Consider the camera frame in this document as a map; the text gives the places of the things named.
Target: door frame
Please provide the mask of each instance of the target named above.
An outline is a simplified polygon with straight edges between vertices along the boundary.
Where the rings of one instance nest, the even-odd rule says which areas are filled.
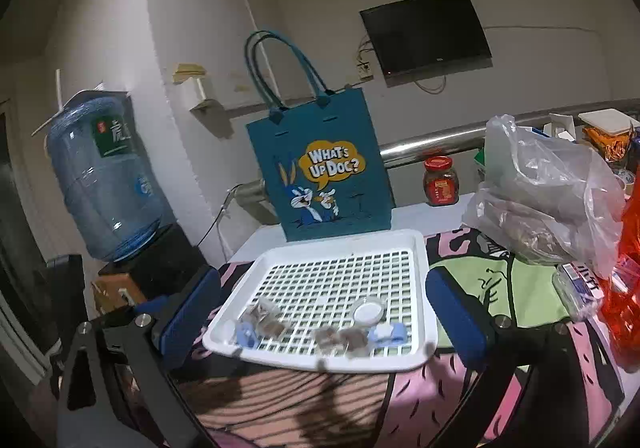
[[[0,114],[4,114],[6,123],[6,141],[12,172],[20,197],[22,211],[27,219],[31,233],[43,258],[56,255],[53,242],[47,228],[37,211],[33,199],[31,184],[22,156],[18,118],[15,115],[14,99],[0,100]],[[18,368],[33,383],[37,384],[50,367],[49,357],[40,351],[0,292],[0,344],[11,356]]]

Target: blue clip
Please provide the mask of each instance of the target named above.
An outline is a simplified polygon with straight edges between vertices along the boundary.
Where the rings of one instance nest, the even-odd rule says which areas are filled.
[[[380,326],[386,326],[387,324],[382,323],[378,324],[375,327],[369,329],[369,341],[373,343],[376,348],[381,347],[397,347],[398,345],[403,345],[406,343],[407,332],[406,327],[403,323],[397,322],[393,324],[389,324],[392,326],[391,336],[384,336],[383,338],[378,338],[377,328]]]
[[[236,327],[236,343],[241,347],[255,349],[258,347],[258,336],[250,323],[240,322]]]

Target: glass jar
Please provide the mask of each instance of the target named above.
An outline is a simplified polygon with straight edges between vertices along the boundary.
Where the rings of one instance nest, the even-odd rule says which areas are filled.
[[[458,174],[453,160],[446,155],[436,155],[424,162],[422,185],[431,206],[446,206],[458,202]]]

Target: green label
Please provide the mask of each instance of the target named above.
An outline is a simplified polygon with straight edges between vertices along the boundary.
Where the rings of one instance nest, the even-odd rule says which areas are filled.
[[[95,145],[100,157],[130,154],[131,134],[119,115],[105,114],[92,121]]]

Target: blue water bottle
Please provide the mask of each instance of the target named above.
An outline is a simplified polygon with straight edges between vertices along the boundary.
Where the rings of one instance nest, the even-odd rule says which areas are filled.
[[[47,148],[66,209],[92,257],[123,260],[153,238],[162,203],[120,100],[94,98],[66,110],[51,125]]]

